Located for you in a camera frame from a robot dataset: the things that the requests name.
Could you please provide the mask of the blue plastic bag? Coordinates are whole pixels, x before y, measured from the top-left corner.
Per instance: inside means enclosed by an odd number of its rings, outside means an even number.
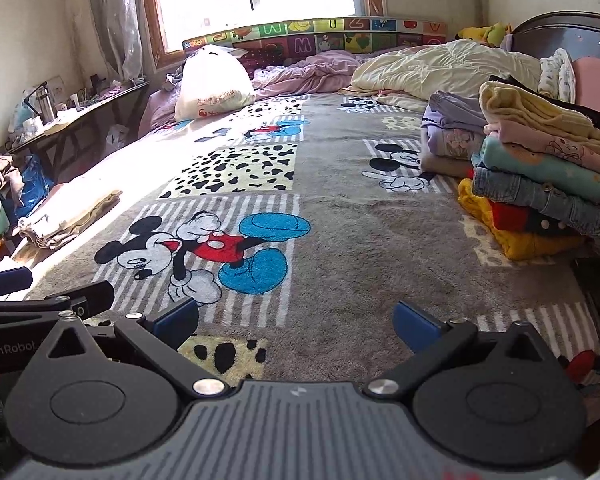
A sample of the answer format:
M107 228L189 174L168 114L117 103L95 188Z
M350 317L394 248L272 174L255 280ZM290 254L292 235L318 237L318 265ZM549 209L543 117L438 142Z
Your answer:
M17 218L27 217L34 211L55 185L45 173L41 159L35 154L26 156L22 169L12 166L7 171L6 180Z

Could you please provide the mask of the Mickey Mouse plush blanket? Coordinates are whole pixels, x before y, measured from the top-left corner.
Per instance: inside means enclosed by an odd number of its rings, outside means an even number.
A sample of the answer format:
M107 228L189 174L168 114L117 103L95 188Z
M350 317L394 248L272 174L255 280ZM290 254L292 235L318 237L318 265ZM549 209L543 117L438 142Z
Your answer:
M104 218L16 258L34 298L109 282L114 318L198 301L180 350L227 382L369 378L406 355L402 301L480 330L528 322L556 356L599 356L568 245L493 233L468 183L420 173L418 126L323 94L158 128L66 188L66 209L117 191Z

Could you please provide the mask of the red folded garment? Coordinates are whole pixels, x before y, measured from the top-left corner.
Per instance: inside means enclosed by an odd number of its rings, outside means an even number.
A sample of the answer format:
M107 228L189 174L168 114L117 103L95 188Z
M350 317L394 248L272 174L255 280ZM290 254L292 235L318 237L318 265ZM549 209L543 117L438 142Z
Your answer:
M495 229L524 232L528 228L530 212L527 207L503 204L490 200L492 222Z

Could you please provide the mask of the dark side table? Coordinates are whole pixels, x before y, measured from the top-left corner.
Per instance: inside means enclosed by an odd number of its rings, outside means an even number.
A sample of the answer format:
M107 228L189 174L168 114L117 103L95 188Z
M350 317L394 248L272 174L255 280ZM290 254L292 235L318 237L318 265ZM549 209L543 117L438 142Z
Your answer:
M137 140L148 91L149 82L144 81L84 110L72 110L68 122L48 124L41 134L8 152L14 159L24 159L31 154L38 156L44 174L55 182L62 182L68 174L81 168L90 169L102 160L110 126L128 129L126 144Z

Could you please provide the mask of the steel thermos bottle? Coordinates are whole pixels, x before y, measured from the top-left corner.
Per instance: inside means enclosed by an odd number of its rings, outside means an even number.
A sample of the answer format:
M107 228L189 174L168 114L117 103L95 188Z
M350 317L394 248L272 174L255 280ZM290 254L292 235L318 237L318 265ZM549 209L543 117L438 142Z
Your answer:
M56 118L56 110L47 82L36 89L34 96L43 124L46 125L52 122Z

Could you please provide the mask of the teal folded garment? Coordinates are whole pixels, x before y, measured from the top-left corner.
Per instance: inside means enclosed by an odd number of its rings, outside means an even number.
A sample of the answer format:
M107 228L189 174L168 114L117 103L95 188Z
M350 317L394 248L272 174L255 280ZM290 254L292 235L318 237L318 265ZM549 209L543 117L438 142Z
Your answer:
M550 184L559 191L600 202L600 174L549 154L528 151L517 144L502 143L486 136L480 150L471 155L475 167L519 174L539 184Z

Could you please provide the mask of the blue denim folded garment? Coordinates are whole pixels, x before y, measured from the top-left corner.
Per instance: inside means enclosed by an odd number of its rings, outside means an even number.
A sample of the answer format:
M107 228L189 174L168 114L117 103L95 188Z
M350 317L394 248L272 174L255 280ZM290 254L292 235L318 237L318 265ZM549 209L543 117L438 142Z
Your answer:
M600 206L518 174L474 169L472 192L492 202L529 207L585 236L600 235Z

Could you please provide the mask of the pink folded garment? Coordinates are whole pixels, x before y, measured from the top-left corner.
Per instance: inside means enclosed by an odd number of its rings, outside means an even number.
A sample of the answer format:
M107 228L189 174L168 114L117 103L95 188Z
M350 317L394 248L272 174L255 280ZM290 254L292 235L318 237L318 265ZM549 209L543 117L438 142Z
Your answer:
M483 132L486 136L496 136L502 143L517 144L530 152L552 155L600 174L600 154L581 143L508 120L486 124Z

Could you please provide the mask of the cream yellow folded garment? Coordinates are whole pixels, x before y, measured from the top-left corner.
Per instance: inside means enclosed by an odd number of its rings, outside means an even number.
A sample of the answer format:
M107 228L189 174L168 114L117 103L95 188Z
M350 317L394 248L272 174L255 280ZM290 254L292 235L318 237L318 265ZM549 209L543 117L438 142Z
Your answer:
M479 89L488 122L516 122L552 136L580 143L600 155L600 129L590 118L511 84L488 81Z

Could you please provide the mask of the cream quilted duvet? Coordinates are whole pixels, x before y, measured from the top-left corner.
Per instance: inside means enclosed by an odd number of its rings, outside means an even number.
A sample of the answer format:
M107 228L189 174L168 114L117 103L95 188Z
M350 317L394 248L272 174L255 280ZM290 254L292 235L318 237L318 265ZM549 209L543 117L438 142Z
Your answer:
M492 76L512 76L535 89L541 77L541 63L524 53L461 39L375 56L358 66L351 86L356 90L403 92L427 101L437 91L476 96Z

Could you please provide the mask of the pink crumpled bedsheet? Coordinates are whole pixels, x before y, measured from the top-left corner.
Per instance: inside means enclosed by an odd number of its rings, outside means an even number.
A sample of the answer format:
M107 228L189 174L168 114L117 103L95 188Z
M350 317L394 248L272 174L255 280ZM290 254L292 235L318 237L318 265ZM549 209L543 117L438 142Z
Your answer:
M261 101L276 96L336 92L347 87L354 71L371 57L370 54L331 50L289 66L257 68L251 79L254 95L257 101ZM148 98L138 127L139 138L174 122L181 83L178 81L171 88L167 83L165 81L163 87Z

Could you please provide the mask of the white patterned folded cloth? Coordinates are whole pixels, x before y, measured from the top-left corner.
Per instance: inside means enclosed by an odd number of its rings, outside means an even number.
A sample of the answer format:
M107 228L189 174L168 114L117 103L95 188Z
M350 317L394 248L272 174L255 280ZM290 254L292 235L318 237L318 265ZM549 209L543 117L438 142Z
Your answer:
M541 96L573 104L576 102L577 81L571 58L558 48L548 58L540 58L541 76L537 92Z

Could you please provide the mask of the yellow plush toy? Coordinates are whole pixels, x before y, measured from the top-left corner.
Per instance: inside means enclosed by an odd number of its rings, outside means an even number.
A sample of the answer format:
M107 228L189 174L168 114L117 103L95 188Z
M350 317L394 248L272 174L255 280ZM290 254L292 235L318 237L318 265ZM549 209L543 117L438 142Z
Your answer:
M496 23L491 26L465 27L455 35L455 39L468 39L484 46L496 48L511 32L512 28L509 24Z

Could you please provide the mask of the grey sheer curtain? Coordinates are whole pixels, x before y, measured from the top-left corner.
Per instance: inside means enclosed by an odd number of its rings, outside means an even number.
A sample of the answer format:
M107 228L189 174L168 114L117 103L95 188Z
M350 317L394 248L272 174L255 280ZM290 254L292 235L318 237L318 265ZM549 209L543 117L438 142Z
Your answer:
M95 32L110 70L119 80L143 73L140 0L90 0Z

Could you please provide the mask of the dark wooden headboard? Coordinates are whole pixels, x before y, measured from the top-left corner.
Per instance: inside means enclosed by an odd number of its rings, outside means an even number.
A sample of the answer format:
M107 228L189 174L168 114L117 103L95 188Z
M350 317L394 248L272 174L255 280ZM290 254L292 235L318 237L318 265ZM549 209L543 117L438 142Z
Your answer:
M513 31L513 51L547 58L558 48L570 58L600 58L600 14L556 11L529 18Z

